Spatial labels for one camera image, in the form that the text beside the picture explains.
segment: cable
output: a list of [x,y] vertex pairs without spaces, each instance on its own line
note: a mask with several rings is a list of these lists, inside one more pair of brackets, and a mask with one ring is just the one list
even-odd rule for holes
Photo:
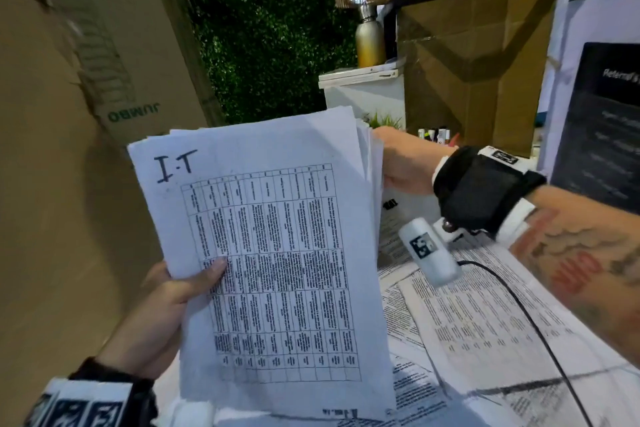
[[549,353],[549,356],[551,357],[551,359],[553,360],[554,364],[556,365],[556,368],[557,368],[558,372],[560,372],[560,375],[562,376],[562,379],[566,383],[566,386],[569,387],[569,392],[571,393],[573,399],[575,400],[576,404],[578,405],[578,408],[580,409],[580,413],[584,417],[584,421],[587,423],[588,427],[593,427],[593,423],[591,422],[591,419],[589,418],[589,415],[587,414],[587,411],[585,410],[584,405],[580,401],[580,398],[578,397],[578,394],[573,389],[573,385],[571,384],[571,380],[569,380],[569,377],[564,372],[564,369],[562,368],[562,366],[560,366],[560,362],[556,358],[556,355],[554,354],[554,352],[551,350],[551,346],[549,346],[549,343],[547,342],[544,334],[542,334],[542,331],[540,331],[540,328],[534,322],[533,318],[531,317],[531,314],[529,314],[529,311],[527,311],[527,309],[524,307],[524,304],[520,301],[520,299],[518,299],[518,296],[516,295],[516,293],[513,292],[513,290],[511,290],[511,287],[508,286],[508,284],[504,281],[504,279],[502,279],[502,277],[500,277],[496,272],[494,272],[489,267],[484,266],[483,264],[479,264],[478,262],[474,262],[474,261],[464,260],[464,261],[459,261],[458,265],[460,265],[460,266],[474,265],[476,267],[479,267],[479,268],[483,269],[486,272],[489,272],[491,275],[493,275],[495,277],[495,279],[498,282],[500,282],[500,284],[507,290],[507,292],[509,294],[511,294],[511,297],[513,298],[513,300],[515,300],[516,304],[522,309],[522,311],[524,312],[524,315],[527,317],[527,319],[531,323],[531,326],[533,326],[534,331],[536,332],[536,334],[538,334],[538,337],[540,337],[540,339],[542,340],[542,344],[545,345],[545,349],[547,350],[547,352]]

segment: green foliage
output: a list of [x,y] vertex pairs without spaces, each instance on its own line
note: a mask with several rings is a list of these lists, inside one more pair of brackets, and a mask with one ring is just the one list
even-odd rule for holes
[[326,108],[317,77],[355,66],[357,17],[334,0],[189,0],[228,123]]
[[371,128],[378,128],[378,127],[400,128],[401,119],[399,118],[393,119],[391,118],[391,115],[385,115],[384,117],[380,118],[378,117],[378,112],[376,112],[373,114],[372,117],[370,115],[367,115],[364,120],[369,124]]

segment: black poster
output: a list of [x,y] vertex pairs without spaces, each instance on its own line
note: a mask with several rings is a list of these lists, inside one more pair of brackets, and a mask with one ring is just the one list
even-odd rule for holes
[[640,44],[584,45],[551,184],[640,214]]

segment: black wrist strap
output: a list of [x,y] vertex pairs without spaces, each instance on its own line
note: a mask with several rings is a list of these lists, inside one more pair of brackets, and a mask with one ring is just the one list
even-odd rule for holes
[[131,383],[131,393],[122,415],[122,427],[148,427],[158,415],[154,381],[128,375],[114,368],[101,365],[94,358],[84,360],[69,380],[89,380],[106,383]]
[[491,147],[463,147],[444,163],[433,183],[442,216],[459,228],[495,238],[518,202],[547,180],[522,159]]

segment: hand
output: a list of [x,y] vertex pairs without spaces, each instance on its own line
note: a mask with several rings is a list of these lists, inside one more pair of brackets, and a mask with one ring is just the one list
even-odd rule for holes
[[445,156],[456,149],[422,140],[393,127],[380,127],[373,134],[385,143],[383,172],[385,187],[410,194],[433,194],[431,179]]
[[184,280],[171,280],[166,263],[149,271],[143,287],[148,296],[118,325],[95,360],[101,365],[142,378],[157,379],[180,348],[180,324],[187,302],[207,293],[227,268],[227,259]]

